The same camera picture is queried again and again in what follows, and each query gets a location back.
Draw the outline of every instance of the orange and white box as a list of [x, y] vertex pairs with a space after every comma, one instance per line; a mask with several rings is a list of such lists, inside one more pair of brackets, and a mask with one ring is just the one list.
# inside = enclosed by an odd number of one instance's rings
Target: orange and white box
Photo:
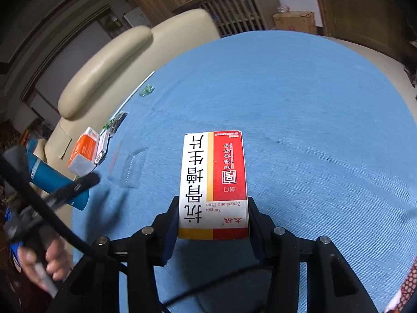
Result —
[[95, 167], [95, 156], [97, 154], [97, 142], [99, 134], [88, 127], [87, 130], [81, 134], [77, 140], [70, 160], [68, 162], [68, 169], [78, 176], [85, 176], [90, 173]]
[[200, 240], [249, 236], [242, 132], [185, 135], [178, 236]]

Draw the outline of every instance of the hand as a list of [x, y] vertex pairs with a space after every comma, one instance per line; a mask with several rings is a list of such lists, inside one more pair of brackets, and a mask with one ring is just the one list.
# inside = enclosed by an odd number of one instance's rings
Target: hand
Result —
[[[28, 279], [46, 291], [46, 285], [40, 281], [34, 269], [36, 262], [35, 252], [29, 248], [19, 247], [17, 256], [19, 258], [20, 266]], [[67, 277], [70, 271], [70, 263], [68, 254], [64, 249], [64, 241], [61, 238], [52, 240], [46, 250], [45, 259], [48, 262], [46, 271], [52, 276], [53, 280], [63, 280]]]

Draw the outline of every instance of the black chinese character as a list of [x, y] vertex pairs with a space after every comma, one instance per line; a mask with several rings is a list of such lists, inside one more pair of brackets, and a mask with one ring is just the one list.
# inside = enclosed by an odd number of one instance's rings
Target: black chinese character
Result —
[[200, 140], [194, 140], [194, 136], [193, 136], [193, 142], [197, 142], [197, 143], [191, 143], [190, 146], [193, 147], [193, 149], [195, 149], [196, 145], [199, 145], [199, 148], [201, 148], [201, 140], [202, 140], [203, 136], [201, 136]]
[[188, 183], [190, 183], [190, 182], [196, 182], [197, 181], [197, 179], [199, 180], [199, 182], [201, 182], [201, 179], [203, 178], [202, 176], [201, 176], [201, 172], [202, 172], [203, 170], [202, 169], [200, 169], [199, 171], [197, 170], [197, 168], [190, 168], [190, 167], [188, 167], [188, 172], [187, 172], [187, 181], [188, 181]]
[[[195, 214], [197, 215], [196, 217], [194, 217], [194, 210], [195, 210], [195, 208], [197, 207], [197, 212], [195, 212]], [[190, 213], [190, 205], [185, 205], [184, 206], [184, 208], [186, 208], [187, 209], [187, 216], [188, 217], [185, 217], [184, 219], [187, 219], [188, 220], [188, 222], [191, 222], [191, 220], [195, 220], [195, 219], [197, 219], [197, 223], [200, 223], [200, 219], [201, 219], [201, 216], [200, 216], [200, 214], [202, 213], [202, 211], [200, 210], [200, 208], [201, 208], [201, 205], [198, 205], [198, 206], [196, 206], [196, 205], [194, 205], [192, 208], [191, 208], [191, 213]]]
[[199, 162], [199, 164], [201, 164], [201, 162], [203, 161], [204, 158], [201, 158], [201, 155], [197, 155], [197, 153], [200, 152], [204, 152], [204, 151], [193, 151], [193, 152], [189, 152], [189, 153], [194, 153], [194, 155], [191, 155], [191, 159], [194, 160], [189, 160], [189, 162], [193, 162], [194, 165], [197, 165], [197, 162]]
[[193, 187], [193, 185], [188, 186], [188, 194], [185, 195], [188, 198], [188, 202], [200, 202], [200, 198], [203, 194], [200, 193], [200, 185]]

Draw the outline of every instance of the blue tablecloth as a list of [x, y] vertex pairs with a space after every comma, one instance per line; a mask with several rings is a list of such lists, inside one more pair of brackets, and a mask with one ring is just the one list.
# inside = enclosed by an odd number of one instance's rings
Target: blue tablecloth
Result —
[[[180, 55], [149, 83], [152, 94], [124, 107], [86, 209], [73, 211], [76, 234], [117, 239], [150, 225], [179, 193], [184, 134], [242, 130], [259, 210], [299, 237], [330, 236], [384, 309], [416, 254], [417, 130], [375, 66], [325, 38], [260, 31]], [[160, 299], [255, 262], [249, 240], [179, 240], [156, 269]], [[249, 312], [269, 280], [258, 271], [171, 310]], [[120, 283], [127, 312], [124, 276]], [[299, 307], [305, 312], [305, 267]]]

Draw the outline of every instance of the yellow stripe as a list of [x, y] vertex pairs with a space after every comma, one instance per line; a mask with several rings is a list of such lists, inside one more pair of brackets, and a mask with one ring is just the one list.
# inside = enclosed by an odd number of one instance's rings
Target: yellow stripe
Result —
[[213, 132], [208, 134], [207, 148], [207, 202], [213, 201], [213, 167], [214, 167], [214, 151], [213, 151]]
[[182, 239], [213, 240], [213, 230], [204, 228], [179, 228], [178, 237]]

